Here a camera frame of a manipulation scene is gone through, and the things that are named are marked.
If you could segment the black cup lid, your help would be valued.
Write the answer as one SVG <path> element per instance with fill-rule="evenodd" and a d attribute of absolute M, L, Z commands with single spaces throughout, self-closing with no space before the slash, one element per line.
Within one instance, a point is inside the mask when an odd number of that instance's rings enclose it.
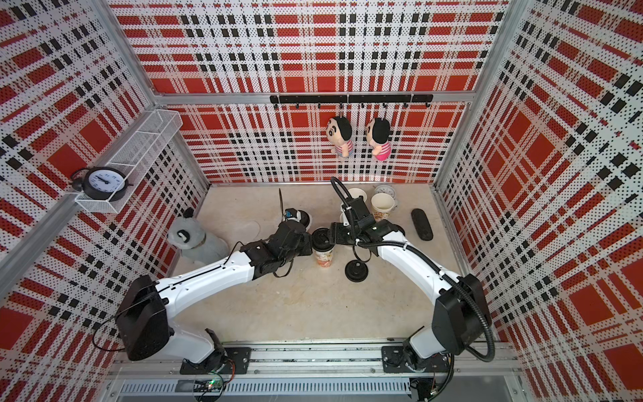
<path fill-rule="evenodd" d="M 306 211 L 298 209 L 296 217 L 298 221 L 306 228 L 309 229 L 311 226 L 311 216 Z"/>

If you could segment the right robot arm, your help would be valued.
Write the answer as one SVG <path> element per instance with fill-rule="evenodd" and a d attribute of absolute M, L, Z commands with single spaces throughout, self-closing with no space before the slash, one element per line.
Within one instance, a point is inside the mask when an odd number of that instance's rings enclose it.
<path fill-rule="evenodd" d="M 387 261 L 433 304 L 431 325 L 405 341 L 408 365 L 415 368 L 438 353 L 457 356 L 465 351 L 483 362 L 494 360 L 496 346 L 482 283 L 472 274 L 460 276 L 435 262 L 386 219 L 376 221 L 363 199 L 340 199 L 348 225 L 331 225 L 331 243 L 365 249 Z"/>

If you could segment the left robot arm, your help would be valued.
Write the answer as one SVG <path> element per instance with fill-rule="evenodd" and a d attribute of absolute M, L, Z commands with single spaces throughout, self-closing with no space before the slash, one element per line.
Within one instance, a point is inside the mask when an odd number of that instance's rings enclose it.
<path fill-rule="evenodd" d="M 311 254 L 306 227 L 287 220 L 268 239 L 242 245 L 196 271 L 157 281 L 149 276 L 137 278 L 115 317 L 127 358 L 142 361 L 157 355 L 174 356 L 190 374 L 216 370 L 224 363 L 225 349 L 214 331 L 192 333 L 180 328 L 174 318 L 221 291 L 274 274 L 295 258 Z"/>

